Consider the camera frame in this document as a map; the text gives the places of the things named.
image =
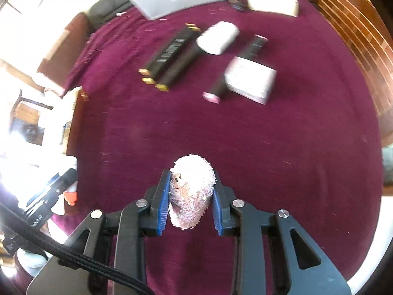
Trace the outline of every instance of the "wooden furniture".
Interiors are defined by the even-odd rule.
[[[326,20],[351,50],[379,119],[381,145],[393,143],[393,40],[369,0],[318,0]]]

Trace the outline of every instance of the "pink plush toy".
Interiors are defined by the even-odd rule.
[[[170,170],[169,214],[173,226],[193,228],[208,208],[216,178],[204,158],[188,155],[179,158]]]

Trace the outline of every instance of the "maroon cloth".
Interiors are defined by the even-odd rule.
[[[217,2],[156,21],[132,9],[99,29],[68,80],[90,98],[77,154],[81,212],[57,223],[70,233],[95,208],[120,210],[179,157],[200,154],[238,198],[289,210],[343,276],[353,276],[379,214],[377,118],[346,45],[311,4],[299,6],[294,18]],[[201,55],[168,93],[141,82],[138,69],[184,23],[206,30],[218,21],[240,29],[223,55]],[[234,93],[218,105],[205,101],[253,34],[269,39],[256,61],[277,70],[268,104]],[[233,240],[217,236],[210,210],[193,230],[168,220],[162,237],[147,239],[146,256],[158,295],[229,294]]]

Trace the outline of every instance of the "white curved edge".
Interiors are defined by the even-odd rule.
[[[393,196],[382,196],[377,228],[373,242],[362,266],[347,282],[355,295],[374,273],[393,237]]]

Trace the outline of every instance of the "white cylindrical object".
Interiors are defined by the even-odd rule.
[[[220,21],[199,36],[196,44],[207,53],[220,55],[236,39],[239,32],[233,23]]]
[[[170,221],[183,230],[193,228],[213,195],[216,182],[213,168],[204,158],[190,154],[179,158],[170,171]]]

